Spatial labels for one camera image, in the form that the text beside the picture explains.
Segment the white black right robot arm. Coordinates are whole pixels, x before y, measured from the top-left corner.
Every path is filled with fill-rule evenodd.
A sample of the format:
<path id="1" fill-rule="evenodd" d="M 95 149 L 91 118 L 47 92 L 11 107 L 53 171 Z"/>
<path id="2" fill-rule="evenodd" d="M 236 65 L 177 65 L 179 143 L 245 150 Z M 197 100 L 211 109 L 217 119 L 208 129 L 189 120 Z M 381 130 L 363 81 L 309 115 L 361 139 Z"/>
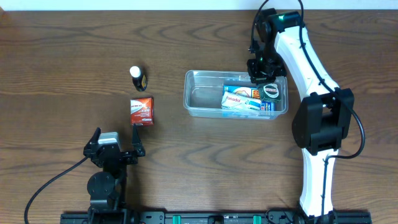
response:
<path id="1" fill-rule="evenodd" d="M 341 89 L 327 74 L 297 11 L 259 11 L 254 18 L 248 74 L 257 85 L 291 74 L 301 103 L 292 123 L 292 134 L 302 150 L 304 170 L 300 208 L 305 219 L 331 220 L 333 166 L 348 135 L 353 108 L 352 91 Z"/>

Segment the blue Kool Fever box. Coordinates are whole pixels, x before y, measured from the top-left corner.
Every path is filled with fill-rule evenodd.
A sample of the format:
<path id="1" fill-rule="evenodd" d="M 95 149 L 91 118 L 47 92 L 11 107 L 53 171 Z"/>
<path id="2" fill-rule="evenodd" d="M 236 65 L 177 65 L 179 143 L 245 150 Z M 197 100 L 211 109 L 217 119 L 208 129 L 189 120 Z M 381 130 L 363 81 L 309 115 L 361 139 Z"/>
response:
<path id="1" fill-rule="evenodd" d="M 254 87 L 224 85 L 223 94 L 225 92 L 260 100 L 259 90 Z M 274 111 L 274 110 L 275 110 L 274 103 L 261 101 L 261 109 L 259 111 Z"/>

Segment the dark green round-label packet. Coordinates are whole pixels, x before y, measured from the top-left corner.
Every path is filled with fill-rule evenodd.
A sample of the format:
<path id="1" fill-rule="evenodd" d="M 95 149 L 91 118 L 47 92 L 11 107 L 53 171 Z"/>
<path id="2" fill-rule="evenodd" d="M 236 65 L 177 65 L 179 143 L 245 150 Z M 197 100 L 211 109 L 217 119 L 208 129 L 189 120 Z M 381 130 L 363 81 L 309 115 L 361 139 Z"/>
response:
<path id="1" fill-rule="evenodd" d="M 260 84 L 258 85 L 258 90 L 262 101 L 276 103 L 281 100 L 279 87 L 275 83 Z"/>

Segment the white Panadol box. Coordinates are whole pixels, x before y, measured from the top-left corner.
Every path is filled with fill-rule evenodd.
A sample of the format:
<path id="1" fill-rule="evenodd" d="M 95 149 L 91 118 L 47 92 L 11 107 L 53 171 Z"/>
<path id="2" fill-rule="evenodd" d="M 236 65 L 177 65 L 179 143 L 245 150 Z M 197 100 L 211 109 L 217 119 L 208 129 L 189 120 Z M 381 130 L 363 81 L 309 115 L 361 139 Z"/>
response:
<path id="1" fill-rule="evenodd" d="M 261 100 L 225 92 L 221 100 L 221 107 L 231 110 L 259 111 L 261 109 Z"/>

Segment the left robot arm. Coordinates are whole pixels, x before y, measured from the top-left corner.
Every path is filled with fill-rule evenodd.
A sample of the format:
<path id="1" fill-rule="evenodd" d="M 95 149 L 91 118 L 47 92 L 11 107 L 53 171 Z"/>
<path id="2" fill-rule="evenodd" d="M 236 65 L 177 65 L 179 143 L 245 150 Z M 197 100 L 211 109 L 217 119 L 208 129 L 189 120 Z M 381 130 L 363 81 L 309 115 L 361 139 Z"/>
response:
<path id="1" fill-rule="evenodd" d="M 138 158 L 146 155 L 136 125 L 132 127 L 131 145 L 132 150 L 122 151 L 117 132 L 103 133 L 96 128 L 83 148 L 83 155 L 102 169 L 87 183 L 92 209 L 110 211 L 125 205 L 127 166 L 137 164 Z"/>

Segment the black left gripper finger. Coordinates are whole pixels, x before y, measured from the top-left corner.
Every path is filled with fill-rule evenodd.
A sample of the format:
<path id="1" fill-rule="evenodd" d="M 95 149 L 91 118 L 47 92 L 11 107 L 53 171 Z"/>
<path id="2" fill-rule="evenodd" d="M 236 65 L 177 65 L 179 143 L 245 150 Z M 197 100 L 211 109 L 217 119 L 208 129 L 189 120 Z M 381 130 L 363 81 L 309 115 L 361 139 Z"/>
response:
<path id="1" fill-rule="evenodd" d="M 94 131 L 94 134 L 92 135 L 92 137 L 90 139 L 90 144 L 97 144 L 98 139 L 100 138 L 100 134 L 101 134 L 101 129 L 96 128 L 96 130 Z"/>
<path id="2" fill-rule="evenodd" d="M 132 141 L 131 144 L 136 151 L 142 151 L 142 141 L 139 137 L 137 125 L 132 126 Z"/>

